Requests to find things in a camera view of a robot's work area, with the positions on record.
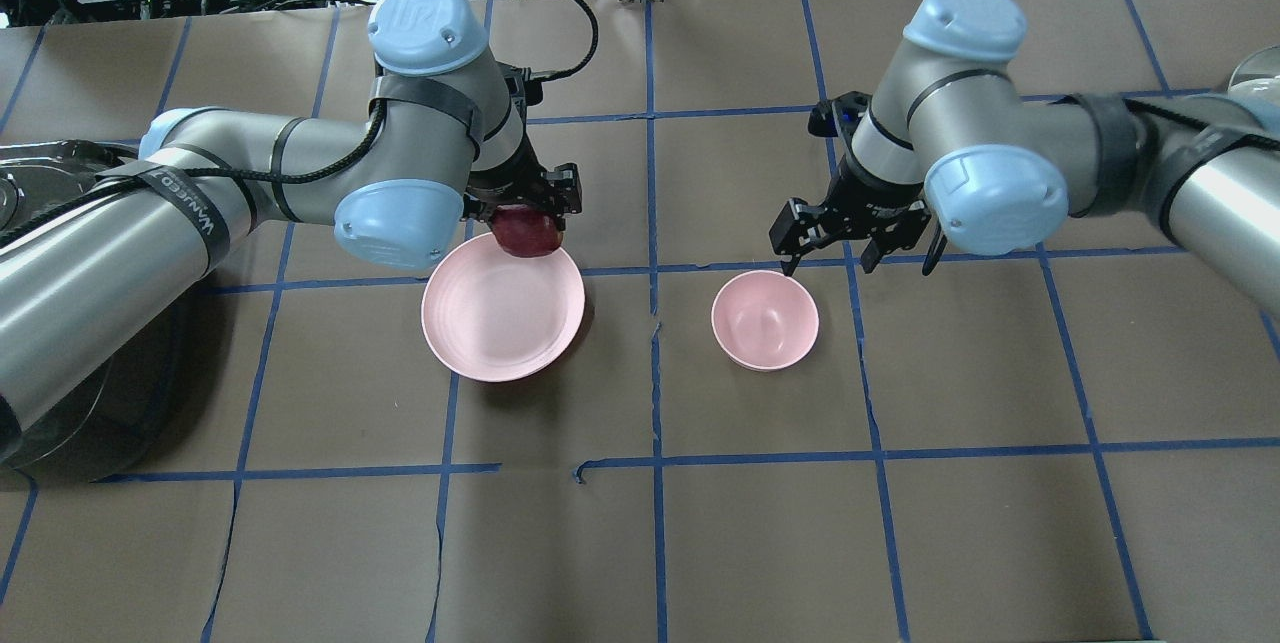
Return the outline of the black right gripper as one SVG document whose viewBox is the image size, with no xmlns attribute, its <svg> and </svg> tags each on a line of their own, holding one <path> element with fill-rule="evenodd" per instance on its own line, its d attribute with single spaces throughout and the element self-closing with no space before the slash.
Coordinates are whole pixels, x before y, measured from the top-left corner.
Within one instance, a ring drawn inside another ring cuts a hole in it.
<svg viewBox="0 0 1280 643">
<path fill-rule="evenodd" d="M 842 154 L 822 202 L 788 199 L 769 228 L 771 248 L 785 277 L 792 277 L 805 256 L 845 240 L 868 240 L 860 268 L 872 274 L 887 255 L 914 250 L 931 224 L 919 184 L 884 182 L 854 152 L 852 134 L 863 123 L 878 131 L 870 101 L 869 94 L 850 91 L 823 99 L 810 110 L 808 133 L 837 140 Z"/>
</svg>

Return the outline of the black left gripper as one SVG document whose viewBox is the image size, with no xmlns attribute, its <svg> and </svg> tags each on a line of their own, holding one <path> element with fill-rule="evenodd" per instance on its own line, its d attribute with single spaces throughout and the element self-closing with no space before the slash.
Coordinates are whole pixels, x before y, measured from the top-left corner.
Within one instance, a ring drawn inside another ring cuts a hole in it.
<svg viewBox="0 0 1280 643">
<path fill-rule="evenodd" d="M 483 143 L 479 168 L 468 174 L 465 216 L 489 223 L 502 208 L 525 206 L 550 216 L 564 232 L 568 216 L 582 211 L 581 175 L 576 163 L 547 170 L 527 133 L 529 74 L 500 68 L 509 109 Z"/>
</svg>

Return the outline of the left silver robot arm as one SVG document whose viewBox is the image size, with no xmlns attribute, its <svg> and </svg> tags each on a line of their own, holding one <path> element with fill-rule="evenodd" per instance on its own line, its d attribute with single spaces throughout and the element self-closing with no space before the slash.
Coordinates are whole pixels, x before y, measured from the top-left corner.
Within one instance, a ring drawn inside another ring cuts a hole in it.
<svg viewBox="0 0 1280 643">
<path fill-rule="evenodd" d="M 362 124 L 179 108 L 136 158 L 3 232 L 3 455 L 269 220 L 328 225 L 351 256 L 428 272 L 465 220 L 502 242 L 530 215 L 562 243 L 572 163 L 544 168 L 520 95 L 468 0 L 380 0 Z"/>
</svg>

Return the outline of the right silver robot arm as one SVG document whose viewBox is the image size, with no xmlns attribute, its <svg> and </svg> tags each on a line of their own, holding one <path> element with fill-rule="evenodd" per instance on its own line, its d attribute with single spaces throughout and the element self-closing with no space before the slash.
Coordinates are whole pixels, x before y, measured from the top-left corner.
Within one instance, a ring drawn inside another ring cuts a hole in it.
<svg viewBox="0 0 1280 643">
<path fill-rule="evenodd" d="M 1007 69 L 1027 29 L 1012 0 L 922 0 L 873 94 L 818 102 L 810 133 L 844 152 L 822 201 L 788 199 L 774 219 L 783 273 L 844 241 L 865 241 L 874 272 L 932 228 L 929 274 L 947 246 L 995 257 L 1137 211 L 1276 314 L 1277 105 L 1251 91 L 1029 104 Z"/>
</svg>

